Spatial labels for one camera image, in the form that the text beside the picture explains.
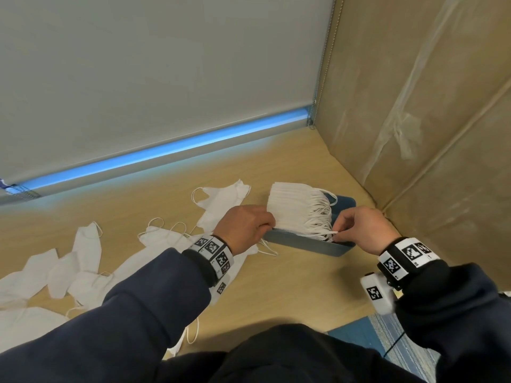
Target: blue carpet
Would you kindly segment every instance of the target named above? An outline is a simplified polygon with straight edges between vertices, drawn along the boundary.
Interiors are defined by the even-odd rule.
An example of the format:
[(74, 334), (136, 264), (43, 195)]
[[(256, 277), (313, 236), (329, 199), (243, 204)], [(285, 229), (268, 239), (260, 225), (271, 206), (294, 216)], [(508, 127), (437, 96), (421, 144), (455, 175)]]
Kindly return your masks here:
[[(371, 315), (333, 329), (328, 335), (347, 343), (376, 349), (383, 356), (401, 333), (403, 328), (395, 315)], [(438, 354), (419, 347), (406, 335), (389, 352), (387, 359), (427, 382), (435, 382)]]

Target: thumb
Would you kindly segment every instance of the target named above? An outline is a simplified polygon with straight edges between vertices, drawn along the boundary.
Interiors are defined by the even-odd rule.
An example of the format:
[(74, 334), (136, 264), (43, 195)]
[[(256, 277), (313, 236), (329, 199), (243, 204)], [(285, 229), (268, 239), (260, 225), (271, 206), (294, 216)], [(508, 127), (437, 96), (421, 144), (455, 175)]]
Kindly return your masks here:
[(345, 231), (339, 231), (333, 238), (334, 242), (354, 242), (355, 234), (353, 228), (350, 228)]
[(260, 241), (264, 234), (266, 234), (268, 231), (272, 230), (272, 226), (269, 224), (263, 224), (258, 227), (257, 231), (255, 232), (255, 237), (257, 238), (257, 241)]

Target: navy blue sleeve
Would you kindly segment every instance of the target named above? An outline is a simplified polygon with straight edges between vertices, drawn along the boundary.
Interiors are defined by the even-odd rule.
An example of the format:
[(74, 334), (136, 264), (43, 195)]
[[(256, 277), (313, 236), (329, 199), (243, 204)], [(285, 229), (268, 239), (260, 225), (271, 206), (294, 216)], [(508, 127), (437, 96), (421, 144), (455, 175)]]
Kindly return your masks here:
[(416, 344), (441, 354), (437, 381), (511, 381), (511, 304), (476, 264), (433, 261), (403, 289), (396, 314)]
[(1, 380), (152, 381), (166, 349), (210, 299), (195, 263), (168, 249), (118, 283), (102, 306), (0, 354)]

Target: right hand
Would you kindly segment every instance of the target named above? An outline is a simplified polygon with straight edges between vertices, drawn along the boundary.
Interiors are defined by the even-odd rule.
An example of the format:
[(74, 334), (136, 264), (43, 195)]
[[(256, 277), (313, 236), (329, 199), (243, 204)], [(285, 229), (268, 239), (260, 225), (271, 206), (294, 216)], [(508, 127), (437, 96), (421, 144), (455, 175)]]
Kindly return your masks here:
[(339, 214), (332, 226), (334, 242), (354, 242), (369, 254), (380, 255), (401, 235), (380, 210), (367, 206), (348, 208)]
[(259, 242), (273, 227), (275, 218), (266, 211), (266, 206), (235, 206), (218, 222), (213, 234), (227, 243), (233, 255), (238, 255)]

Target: black pants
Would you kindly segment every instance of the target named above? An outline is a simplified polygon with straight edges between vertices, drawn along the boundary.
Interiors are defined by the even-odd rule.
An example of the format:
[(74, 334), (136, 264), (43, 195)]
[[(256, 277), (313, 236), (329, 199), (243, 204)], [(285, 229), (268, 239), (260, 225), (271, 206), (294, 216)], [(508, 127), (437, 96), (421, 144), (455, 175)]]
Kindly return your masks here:
[(302, 324), (278, 325), (230, 352), (199, 352), (163, 361), (157, 383), (423, 382), (374, 349), (345, 343)]

